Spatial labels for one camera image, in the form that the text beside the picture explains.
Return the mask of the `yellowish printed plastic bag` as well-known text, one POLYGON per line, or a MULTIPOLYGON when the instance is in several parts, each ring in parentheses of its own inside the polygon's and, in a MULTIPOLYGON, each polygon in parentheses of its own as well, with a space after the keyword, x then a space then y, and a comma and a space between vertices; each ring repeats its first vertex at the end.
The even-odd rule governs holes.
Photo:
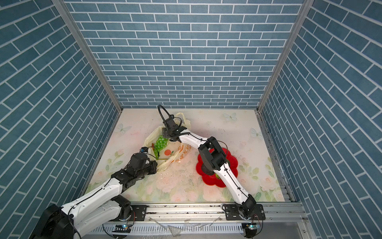
POLYGON ((191 147, 185 143, 169 141, 166 148, 158 151, 154 147, 154 144, 158 137, 162 135, 162 128, 164 128, 164 126, 159 126, 153 130, 153 132, 146 137, 143 144, 143 146, 149 148, 149 155, 153 155, 156 159, 158 163, 157 171, 164 171, 171 163, 180 162, 191 149, 191 147))

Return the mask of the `red flower shaped plate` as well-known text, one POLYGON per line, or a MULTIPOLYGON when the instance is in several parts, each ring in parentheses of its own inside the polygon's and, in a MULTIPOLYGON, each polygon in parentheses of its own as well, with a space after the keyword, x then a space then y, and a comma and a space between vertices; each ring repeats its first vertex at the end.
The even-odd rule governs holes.
MULTIPOLYGON (((222 150, 226 154, 226 159, 228 160, 232 173, 237 178, 238 177, 238 170, 237 170, 238 160, 226 148, 223 148, 222 150)), ((198 175, 202 177, 202 181, 204 182, 204 184, 208 186, 217 186, 219 188, 226 187, 225 183, 216 173, 214 173, 213 171, 211 172, 208 171, 208 169, 203 164, 200 154, 198 155, 198 163, 196 165, 196 172, 198 175)))

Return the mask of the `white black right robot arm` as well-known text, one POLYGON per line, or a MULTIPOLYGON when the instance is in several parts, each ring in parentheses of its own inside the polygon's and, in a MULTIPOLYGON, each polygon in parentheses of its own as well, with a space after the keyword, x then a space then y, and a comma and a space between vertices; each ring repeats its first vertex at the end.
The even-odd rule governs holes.
POLYGON ((204 166, 223 181, 237 204, 239 215, 247 220, 254 216, 257 202, 240 184, 230 168, 227 156, 215 137, 201 137, 181 126, 179 129, 162 129, 163 137, 179 141, 199 151, 204 166))

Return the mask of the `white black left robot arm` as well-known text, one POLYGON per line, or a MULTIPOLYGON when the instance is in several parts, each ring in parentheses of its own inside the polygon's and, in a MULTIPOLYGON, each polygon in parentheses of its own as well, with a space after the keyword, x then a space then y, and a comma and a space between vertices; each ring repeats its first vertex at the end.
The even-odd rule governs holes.
POLYGON ((131 160, 101 186, 62 206, 47 207, 31 239, 80 239, 96 227, 116 218, 129 217, 130 202, 122 193, 136 181, 156 174, 157 162, 131 160))

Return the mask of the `green fake grapes bunch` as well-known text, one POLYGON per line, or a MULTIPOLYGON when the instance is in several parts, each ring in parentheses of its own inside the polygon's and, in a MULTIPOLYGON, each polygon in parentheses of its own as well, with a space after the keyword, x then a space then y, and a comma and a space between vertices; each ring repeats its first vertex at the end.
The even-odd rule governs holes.
POLYGON ((168 145, 168 142, 169 142, 169 139, 168 138, 164 138, 162 135, 158 137, 158 139, 156 140, 155 144, 154 144, 154 147, 158 150, 158 151, 161 151, 163 150, 164 148, 167 147, 168 145))

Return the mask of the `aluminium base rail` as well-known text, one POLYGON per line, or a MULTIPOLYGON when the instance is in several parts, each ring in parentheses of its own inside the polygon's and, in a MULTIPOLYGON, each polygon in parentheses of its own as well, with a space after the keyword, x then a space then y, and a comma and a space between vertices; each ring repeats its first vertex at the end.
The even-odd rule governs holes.
POLYGON ((260 203, 254 215, 243 219, 234 204, 134 203, 127 221, 116 219, 116 204, 103 206, 82 220, 76 239, 86 235, 184 236, 239 234, 248 238, 313 239, 315 236, 301 203, 260 203))

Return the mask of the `aluminium left corner post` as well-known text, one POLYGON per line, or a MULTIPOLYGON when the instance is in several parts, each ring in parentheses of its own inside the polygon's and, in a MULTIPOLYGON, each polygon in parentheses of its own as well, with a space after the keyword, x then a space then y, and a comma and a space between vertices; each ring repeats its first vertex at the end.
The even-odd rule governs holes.
POLYGON ((62 0, 52 0, 52 3, 54 5, 54 7, 57 9, 58 13, 60 14, 64 23, 68 27, 70 33, 72 34, 72 36, 75 39, 78 46, 80 47, 84 56, 88 60, 88 63, 90 64, 91 68, 95 72, 99 81, 103 85, 104 89, 106 90, 108 96, 110 97, 111 101, 113 102, 118 113, 121 114, 123 108, 122 108, 121 104, 119 103, 115 93, 113 92, 109 82, 107 81, 103 71, 101 70, 97 60, 95 59, 91 49, 89 48, 85 38, 83 37, 80 29, 78 28, 74 18, 72 17, 71 13, 69 12, 69 9, 67 8, 65 2, 62 0))

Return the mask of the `aluminium corner post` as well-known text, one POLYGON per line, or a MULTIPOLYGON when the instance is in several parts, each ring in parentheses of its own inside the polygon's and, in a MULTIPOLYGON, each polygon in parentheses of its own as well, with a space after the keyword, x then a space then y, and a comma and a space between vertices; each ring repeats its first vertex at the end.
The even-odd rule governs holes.
POLYGON ((80 47, 84 56, 88 60, 88 63, 90 64, 91 68, 95 72, 99 81, 103 85, 104 89, 106 90, 108 96, 110 97, 111 101, 113 102, 118 113, 121 114, 123 108, 122 108, 121 104, 119 103, 115 93, 113 92, 109 82, 107 81, 103 71, 101 70, 97 60, 95 59, 91 49, 89 48, 85 38, 83 37, 80 29, 78 28, 74 18, 72 17, 71 13, 69 12, 69 9, 67 8, 65 2, 62 0, 52 0, 52 3, 54 5, 54 7, 57 9, 58 13, 60 14, 64 23, 68 27, 70 33, 72 34, 72 36, 75 39, 78 46, 80 47))
POLYGON ((278 62, 274 68, 274 71, 270 77, 270 80, 265 88, 265 91, 264 91, 264 94, 259 102, 259 105, 258 105, 258 108, 257 108, 257 111, 260 113, 264 107, 265 107, 265 104, 271 94, 271 91, 273 89, 273 87, 275 86, 276 82, 277 82, 277 79, 280 75, 280 72, 282 70, 282 67, 284 66, 285 64, 285 61, 288 57, 288 54, 290 53, 291 51, 291 48, 293 47, 293 44, 295 43, 295 40, 298 36, 298 33, 299 31, 301 30, 302 28, 302 25, 307 17, 307 14, 308 12, 310 11, 310 8, 312 7, 314 3, 314 0, 305 0, 303 1, 303 4, 301 6, 301 9, 299 10, 299 13, 297 15, 297 18, 296 18, 296 21, 295 23, 293 24, 292 28, 291 28, 291 31, 290 31, 290 34, 289 34, 289 37, 288 39, 286 40, 286 43, 285 43, 285 46, 283 47, 283 50, 282 50, 282 53, 280 54, 280 57, 278 59, 278 62))

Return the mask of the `aluminium right corner post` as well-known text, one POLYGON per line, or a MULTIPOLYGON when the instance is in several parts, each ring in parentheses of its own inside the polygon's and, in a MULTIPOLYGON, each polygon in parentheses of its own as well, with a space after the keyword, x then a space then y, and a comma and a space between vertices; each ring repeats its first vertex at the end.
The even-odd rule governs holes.
POLYGON ((296 21, 295 23, 293 24, 292 28, 291 28, 291 31, 290 31, 290 34, 289 34, 289 37, 288 39, 286 40, 286 43, 285 43, 285 46, 283 47, 283 50, 282 50, 282 53, 280 54, 280 57, 278 59, 278 62, 274 68, 274 71, 270 77, 270 80, 265 88, 265 91, 264 91, 264 94, 259 102, 259 105, 258 105, 258 108, 257 108, 257 111, 260 113, 264 107, 265 107, 265 104, 271 94, 271 91, 273 89, 273 87, 275 86, 276 82, 277 82, 277 79, 280 75, 280 72, 282 70, 282 67, 284 66, 285 64, 285 61, 288 57, 288 54, 290 53, 291 51, 291 48, 293 47, 293 44, 295 43, 295 40, 298 36, 298 33, 299 31, 301 30, 302 28, 302 25, 307 17, 307 14, 308 12, 310 11, 310 8, 312 7, 314 3, 314 0, 305 0, 303 1, 303 4, 301 6, 301 9, 299 10, 299 13, 297 15, 297 18, 296 18, 296 21))

